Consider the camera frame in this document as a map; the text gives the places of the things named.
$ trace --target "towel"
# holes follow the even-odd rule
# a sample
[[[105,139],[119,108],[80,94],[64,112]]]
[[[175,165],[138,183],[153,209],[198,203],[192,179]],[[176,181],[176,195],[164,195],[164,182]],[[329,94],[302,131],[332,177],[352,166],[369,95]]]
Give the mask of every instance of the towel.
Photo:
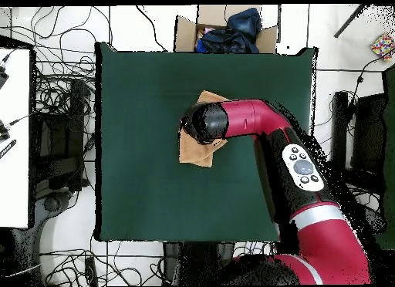
[[[199,96],[198,102],[220,102],[226,101],[222,96],[203,91]],[[180,163],[196,164],[200,167],[211,168],[213,164],[213,153],[226,144],[226,140],[214,140],[211,144],[199,144],[193,137],[180,131]]]

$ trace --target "green table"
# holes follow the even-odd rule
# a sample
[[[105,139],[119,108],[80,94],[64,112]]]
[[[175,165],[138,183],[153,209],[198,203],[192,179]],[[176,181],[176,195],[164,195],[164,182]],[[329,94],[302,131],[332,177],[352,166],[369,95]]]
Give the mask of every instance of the green table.
[[[387,95],[387,106],[383,113],[387,129],[383,176],[386,190],[383,194],[383,209],[387,220],[385,233],[377,235],[380,246],[395,249],[395,65],[383,72],[384,92]]]
[[[277,240],[252,138],[230,139],[215,152],[213,167],[203,168],[179,164],[178,127],[205,89],[229,99],[278,101],[308,130],[316,51],[304,49],[297,56],[114,52],[101,43],[96,55],[102,60],[96,126],[97,133],[101,129],[100,239]]]

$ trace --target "white floor tile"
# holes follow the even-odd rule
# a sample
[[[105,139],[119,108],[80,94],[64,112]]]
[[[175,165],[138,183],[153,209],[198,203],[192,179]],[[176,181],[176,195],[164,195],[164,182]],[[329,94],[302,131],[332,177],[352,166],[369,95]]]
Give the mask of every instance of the white floor tile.
[[[196,21],[197,5],[145,5],[139,8],[151,19],[157,41],[169,52],[174,47],[174,27],[177,15]],[[111,7],[113,47],[118,51],[162,51],[154,40],[150,22],[133,5]]]
[[[322,69],[361,70],[378,56],[370,45],[384,32],[395,29],[395,18],[383,8],[373,6],[356,17],[344,32],[335,38],[358,5],[310,5],[309,47],[319,48],[317,67]],[[385,70],[394,61],[379,60],[369,65],[369,70]]]
[[[108,18],[108,7],[97,7],[106,17],[95,8],[91,9],[90,7],[67,6],[60,11],[59,9],[59,6],[55,7],[53,10],[52,7],[45,7],[41,10],[39,10],[38,7],[15,8],[12,13],[12,24],[15,26],[13,27],[15,32],[13,37],[33,44],[33,25],[33,29],[37,33],[36,41],[38,45],[50,48],[61,47],[64,49],[60,51],[59,49],[45,49],[39,47],[37,56],[41,60],[78,62],[85,56],[94,61],[95,40],[97,42],[109,42],[109,25],[106,20],[106,18]],[[66,32],[72,27],[79,25],[81,26],[78,27],[77,30]],[[52,30],[53,35],[58,35],[63,32],[66,33],[64,35],[46,38],[46,36],[51,34]]]
[[[261,5],[262,28],[267,29],[277,25],[279,7],[277,5]]]
[[[277,53],[295,55],[306,47],[308,5],[282,5]]]
[[[0,8],[0,35],[10,37],[10,26],[11,15],[10,9]]]
[[[355,72],[327,72],[317,71],[316,78],[316,124],[325,123],[330,117],[329,103],[335,92],[347,90],[354,91],[356,87],[356,79],[360,73]],[[368,96],[383,92],[383,81],[381,73],[364,73],[363,82],[357,90],[358,96]],[[332,136],[332,121],[322,126],[316,126],[314,136],[319,143],[329,139]],[[352,142],[350,136],[347,141],[346,166],[349,167],[352,153]],[[329,154],[331,141],[323,143],[322,149]]]

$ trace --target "wire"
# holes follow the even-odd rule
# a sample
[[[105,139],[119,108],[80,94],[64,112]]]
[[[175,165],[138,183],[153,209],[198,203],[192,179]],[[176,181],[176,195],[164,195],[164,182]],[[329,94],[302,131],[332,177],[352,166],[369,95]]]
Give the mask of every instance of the wire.
[[[224,19],[226,21],[226,23],[228,24],[228,20],[226,20],[226,8],[228,7],[228,5],[225,5],[225,10],[224,10]]]
[[[152,20],[148,18],[148,16],[139,8],[138,5],[136,5],[136,8],[137,8],[137,10],[138,10],[139,12],[141,12],[141,14],[143,14],[143,16],[144,16],[145,18],[147,18],[148,21],[151,23],[152,28],[154,29],[154,38],[155,38],[155,42],[162,48],[162,50],[164,50],[165,52],[167,52],[167,50],[157,41],[157,31],[155,30],[155,25],[154,25],[154,23],[152,22]]]
[[[7,60],[8,60],[8,58],[9,58],[9,56],[14,52],[14,51],[16,51],[17,49],[13,49],[7,56],[5,56],[3,59],[2,59],[2,61],[0,61],[0,64],[2,64],[2,62],[3,63],[6,63],[7,62]]]
[[[35,265],[34,267],[28,268],[28,269],[26,269],[26,270],[23,270],[23,271],[21,271],[21,272],[16,272],[15,274],[8,275],[8,276],[6,276],[6,277],[8,278],[8,277],[13,277],[13,276],[17,276],[17,275],[24,274],[25,272],[29,272],[29,271],[31,271],[31,270],[33,270],[33,269],[36,269],[36,268],[38,268],[38,267],[41,267],[41,265],[42,265],[42,263],[40,263],[39,265]]]
[[[323,142],[321,142],[319,145],[321,145],[321,144],[323,144],[323,143],[325,143],[325,142],[327,142],[328,140],[331,140],[333,137],[330,137],[330,138],[328,138],[327,140],[324,140]]]
[[[372,61],[369,61],[362,69],[360,75],[358,76],[358,79],[356,80],[356,87],[355,87],[355,91],[354,91],[354,96],[351,99],[351,103],[354,104],[354,99],[355,99],[355,95],[356,95],[356,91],[358,90],[358,85],[363,81],[362,75],[365,72],[365,69],[367,68],[368,65],[370,65],[371,63],[374,63],[380,59],[382,59],[384,56],[388,56],[389,54],[391,54],[393,51],[395,51],[395,48],[391,49],[390,51],[384,53],[382,56],[379,56],[377,59],[374,59]]]

